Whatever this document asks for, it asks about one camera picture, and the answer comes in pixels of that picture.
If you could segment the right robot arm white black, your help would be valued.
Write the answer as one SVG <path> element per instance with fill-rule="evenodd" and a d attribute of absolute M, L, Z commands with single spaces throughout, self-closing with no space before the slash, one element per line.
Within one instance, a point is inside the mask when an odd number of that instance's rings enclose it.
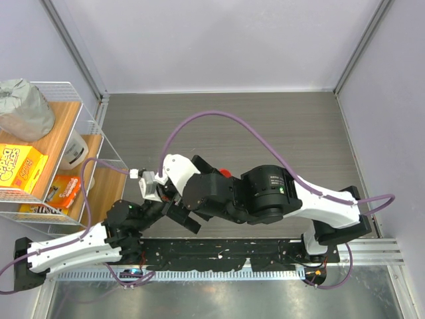
<path fill-rule="evenodd" d="M 371 232 L 368 217 L 355 203 L 355 187 L 325 189 L 325 195 L 336 198 L 332 201 L 310 193 L 277 165 L 260 165 L 233 177 L 195 156 L 178 192 L 185 208 L 207 219 L 219 217 L 249 225 L 269 225 L 286 217 L 311 220 L 301 236 L 300 253 L 313 263 L 324 260 L 330 245 L 341 245 Z"/>

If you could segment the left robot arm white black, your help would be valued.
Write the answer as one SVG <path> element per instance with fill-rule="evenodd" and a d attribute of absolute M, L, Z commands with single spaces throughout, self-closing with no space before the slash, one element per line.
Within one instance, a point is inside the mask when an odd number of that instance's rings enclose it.
<path fill-rule="evenodd" d="M 135 264 L 142 260 L 142 233 L 167 216 L 192 233 L 200 224 L 190 218 L 189 210 L 172 201 L 145 200 L 138 205 L 117 200 L 106 213 L 106 219 L 61 238 L 33 242 L 27 237 L 15 242 L 13 290 L 36 288 L 47 276 L 96 263 Z"/>

